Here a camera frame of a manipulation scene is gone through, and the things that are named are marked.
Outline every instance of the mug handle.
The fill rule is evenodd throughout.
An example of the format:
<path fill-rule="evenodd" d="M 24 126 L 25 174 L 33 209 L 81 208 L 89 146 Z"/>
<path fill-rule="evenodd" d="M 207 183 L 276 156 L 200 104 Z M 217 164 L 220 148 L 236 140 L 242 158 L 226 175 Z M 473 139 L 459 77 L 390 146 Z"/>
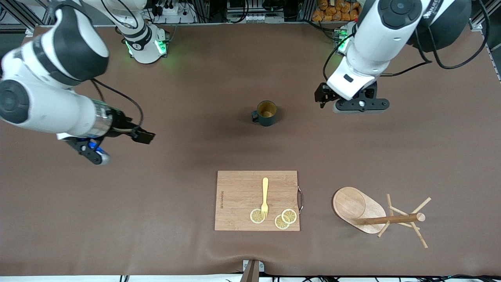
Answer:
<path fill-rule="evenodd" d="M 259 121 L 258 111 L 253 111 L 251 115 L 252 115 L 252 122 Z"/>

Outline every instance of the table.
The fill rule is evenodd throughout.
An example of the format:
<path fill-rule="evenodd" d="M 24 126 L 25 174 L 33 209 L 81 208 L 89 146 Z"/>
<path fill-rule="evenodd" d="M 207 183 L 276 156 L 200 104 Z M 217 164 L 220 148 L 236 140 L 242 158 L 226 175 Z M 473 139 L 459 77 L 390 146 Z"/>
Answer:
<path fill-rule="evenodd" d="M 308 25 L 179 27 L 151 65 L 130 59 L 112 28 L 99 33 L 111 52 L 99 79 L 133 97 L 157 136 L 105 139 L 112 163 L 101 167 L 1 123 L 1 275 L 228 273 L 244 259 L 276 275 L 501 274 L 501 88 L 487 51 L 457 70 L 380 79 L 384 114 L 338 115 L 314 102 L 332 43 Z M 465 31 L 442 60 L 479 43 Z M 419 61 L 405 47 L 388 71 Z M 88 82 L 77 91 L 98 97 Z M 251 122 L 265 99 L 279 107 L 271 127 Z M 301 231 L 214 231 L 218 170 L 297 170 Z M 431 197 L 419 224 L 430 248 L 406 227 L 378 238 L 337 218 L 331 197 L 345 186 L 383 205 L 389 193 L 404 211 Z"/>

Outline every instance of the blue part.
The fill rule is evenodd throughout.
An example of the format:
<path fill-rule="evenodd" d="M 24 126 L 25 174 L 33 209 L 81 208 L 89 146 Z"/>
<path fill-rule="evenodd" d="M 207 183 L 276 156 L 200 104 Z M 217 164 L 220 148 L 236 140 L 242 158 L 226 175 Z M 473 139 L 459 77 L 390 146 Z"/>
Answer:
<path fill-rule="evenodd" d="M 85 141 L 85 140 L 87 140 L 87 139 L 86 138 L 80 138 L 80 139 L 78 139 L 78 141 Z M 92 142 L 92 141 L 89 140 L 89 143 L 87 145 L 89 146 L 90 149 L 93 150 L 96 147 L 97 143 L 94 143 L 94 142 Z M 96 152 L 100 152 L 100 153 L 106 154 L 106 152 L 103 149 L 101 149 L 101 147 L 98 147 L 96 149 Z"/>

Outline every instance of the wooden pole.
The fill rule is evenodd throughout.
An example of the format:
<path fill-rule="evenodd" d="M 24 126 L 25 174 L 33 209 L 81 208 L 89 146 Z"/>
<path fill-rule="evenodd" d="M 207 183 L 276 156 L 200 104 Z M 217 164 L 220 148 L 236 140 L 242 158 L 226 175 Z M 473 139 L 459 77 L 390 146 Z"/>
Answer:
<path fill-rule="evenodd" d="M 374 218 L 361 218 L 359 219 L 363 224 L 385 224 L 389 223 L 399 223 L 399 222 L 414 222 L 414 221 L 424 221 L 426 217 L 422 213 L 412 213 L 409 216 L 396 215 L 396 216 L 385 216 L 385 217 L 374 217 Z"/>
<path fill-rule="evenodd" d="M 431 201 L 431 198 L 428 197 L 426 198 L 426 200 L 424 200 L 424 202 L 422 202 L 415 210 L 413 210 L 411 213 L 416 213 L 418 212 L 420 209 L 422 209 L 429 201 Z"/>

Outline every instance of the black bracket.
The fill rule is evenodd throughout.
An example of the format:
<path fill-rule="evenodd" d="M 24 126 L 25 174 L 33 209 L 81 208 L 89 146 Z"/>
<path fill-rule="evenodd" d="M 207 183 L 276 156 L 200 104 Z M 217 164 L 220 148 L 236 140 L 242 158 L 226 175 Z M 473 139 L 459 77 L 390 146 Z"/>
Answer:
<path fill-rule="evenodd" d="M 94 143 L 91 138 L 69 137 L 64 142 L 95 165 L 105 165 L 110 160 L 110 156 L 99 147 L 100 142 Z"/>
<path fill-rule="evenodd" d="M 390 106 L 387 99 L 376 98 L 377 82 L 358 91 L 349 101 L 343 99 L 334 92 L 326 83 L 320 83 L 315 91 L 315 102 L 320 103 L 320 108 L 324 108 L 329 101 L 336 101 L 335 111 L 337 112 L 375 112 L 384 111 Z"/>

